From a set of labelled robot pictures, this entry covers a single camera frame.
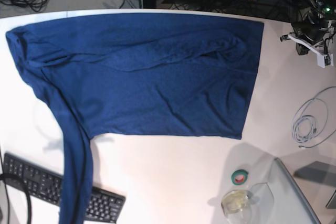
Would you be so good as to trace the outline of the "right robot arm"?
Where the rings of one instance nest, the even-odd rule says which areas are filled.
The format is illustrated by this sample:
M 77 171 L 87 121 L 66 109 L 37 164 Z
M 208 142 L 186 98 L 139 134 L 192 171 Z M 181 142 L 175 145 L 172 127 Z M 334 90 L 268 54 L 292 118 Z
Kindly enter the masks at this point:
M 31 223 L 32 209 L 29 192 L 8 186 L 7 181 L 1 180 L 1 223 Z

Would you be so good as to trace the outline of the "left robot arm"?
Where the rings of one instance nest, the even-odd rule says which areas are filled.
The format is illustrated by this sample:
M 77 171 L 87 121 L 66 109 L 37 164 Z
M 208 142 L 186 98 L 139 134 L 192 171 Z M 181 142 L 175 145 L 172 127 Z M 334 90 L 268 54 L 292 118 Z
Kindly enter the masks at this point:
M 313 49 L 322 49 L 329 55 L 329 42 L 335 36 L 335 0 L 301 0 L 306 5 L 308 12 L 303 20 L 292 23 L 293 33 L 296 37 L 312 48 L 296 43 L 299 55 L 305 55 Z

